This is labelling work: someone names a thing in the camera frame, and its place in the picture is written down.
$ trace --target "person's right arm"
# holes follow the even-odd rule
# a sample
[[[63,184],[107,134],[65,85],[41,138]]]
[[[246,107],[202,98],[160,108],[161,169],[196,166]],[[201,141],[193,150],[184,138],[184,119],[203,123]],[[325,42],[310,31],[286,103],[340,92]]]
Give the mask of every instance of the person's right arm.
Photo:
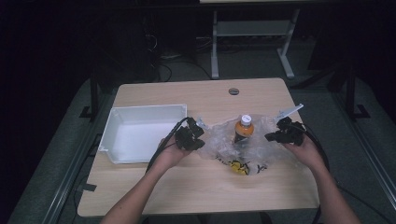
[[[317,147],[309,137],[305,135],[304,141],[299,147],[292,144],[284,144],[283,146],[311,170],[318,186],[318,196],[324,223],[361,223],[338,190],[334,179],[318,153]]]

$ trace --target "forearm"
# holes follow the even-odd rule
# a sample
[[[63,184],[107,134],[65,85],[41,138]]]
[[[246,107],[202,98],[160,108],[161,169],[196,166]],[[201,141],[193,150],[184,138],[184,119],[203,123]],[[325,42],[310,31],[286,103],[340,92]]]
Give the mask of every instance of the forearm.
[[[334,179],[324,165],[311,169],[318,185],[320,207],[326,224],[360,223],[335,185]]]
[[[165,171],[155,167],[148,170],[140,181],[107,212],[101,223],[137,223],[151,192]]]

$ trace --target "person's left hand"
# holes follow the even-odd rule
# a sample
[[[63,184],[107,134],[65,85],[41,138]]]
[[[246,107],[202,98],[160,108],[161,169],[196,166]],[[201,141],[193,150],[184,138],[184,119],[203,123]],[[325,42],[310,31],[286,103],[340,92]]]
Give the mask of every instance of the person's left hand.
[[[169,139],[169,142],[166,144],[163,152],[160,153],[153,163],[153,167],[155,166],[163,171],[166,171],[176,166],[183,158],[190,155],[190,153],[191,151],[179,149],[176,145],[175,136],[172,136],[171,139]]]

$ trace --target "person's left arm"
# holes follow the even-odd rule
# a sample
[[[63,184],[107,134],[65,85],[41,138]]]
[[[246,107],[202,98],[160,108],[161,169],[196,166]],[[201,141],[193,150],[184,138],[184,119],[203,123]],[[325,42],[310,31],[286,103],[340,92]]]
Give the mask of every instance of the person's left arm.
[[[172,137],[168,145],[174,142]],[[107,212],[101,223],[137,223],[160,178],[190,153],[176,145],[166,148],[139,182]]]

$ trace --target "black hand-mounted device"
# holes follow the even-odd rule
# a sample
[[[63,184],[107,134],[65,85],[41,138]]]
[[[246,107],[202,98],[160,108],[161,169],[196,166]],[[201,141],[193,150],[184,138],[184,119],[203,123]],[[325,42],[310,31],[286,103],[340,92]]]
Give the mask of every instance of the black hand-mounted device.
[[[184,121],[187,121],[188,126],[180,127]],[[173,135],[176,138],[176,145],[178,148],[193,151],[204,146],[205,142],[199,139],[199,137],[203,134],[204,130],[197,125],[195,119],[189,117],[182,119],[163,139],[162,143],[157,148],[157,151],[154,153],[151,160],[149,161],[146,172],[149,170],[149,168],[151,168],[152,164],[155,162],[160,153],[163,152],[164,149],[166,149],[166,145],[168,144],[169,139],[171,139]]]
[[[303,143],[303,134],[306,133],[306,130],[302,123],[298,121],[291,122],[291,118],[285,117],[276,126],[279,128],[279,131],[265,135],[265,138],[269,142],[294,143],[296,146],[300,146]]]

